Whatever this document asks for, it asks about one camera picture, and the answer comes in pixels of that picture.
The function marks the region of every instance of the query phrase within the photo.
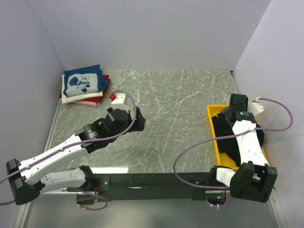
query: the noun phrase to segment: stack of folded shirts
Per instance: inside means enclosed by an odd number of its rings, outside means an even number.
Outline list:
[[[110,84],[109,75],[102,75],[99,65],[65,71],[62,75],[63,104],[75,102],[97,107]]]

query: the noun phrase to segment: black cloth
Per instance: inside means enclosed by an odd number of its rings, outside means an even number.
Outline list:
[[[212,117],[212,122],[213,122],[213,128],[216,137],[234,135],[223,113],[219,113],[218,116]],[[264,132],[262,130],[258,130],[256,131],[256,134],[257,134],[258,142],[262,147],[265,136]],[[220,153],[226,153],[228,157],[231,158],[236,163],[236,166],[239,167],[241,165],[241,156],[239,153],[239,148],[237,143],[238,142],[236,138],[217,140],[218,151]]]

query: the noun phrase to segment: gray marble surface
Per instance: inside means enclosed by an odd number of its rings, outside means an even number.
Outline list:
[[[107,148],[64,164],[128,169],[129,173],[172,172],[176,156],[210,138],[207,105],[228,104],[236,89],[229,71],[106,71],[111,78],[106,99],[98,107],[61,104],[50,146],[66,140],[83,125],[105,117],[115,89],[128,91],[147,122],[143,132],[121,136]],[[212,142],[189,151],[177,165],[181,172],[209,171],[216,164]]]

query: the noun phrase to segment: pink folded cloth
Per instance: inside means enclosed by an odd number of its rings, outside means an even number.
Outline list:
[[[100,102],[94,102],[94,101],[74,101],[74,103],[81,104],[81,105],[88,105],[88,106],[97,107]]]

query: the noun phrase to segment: folded blue shirt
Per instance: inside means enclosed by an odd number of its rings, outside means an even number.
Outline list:
[[[108,85],[100,65],[65,71],[63,94],[72,97],[103,91]]]

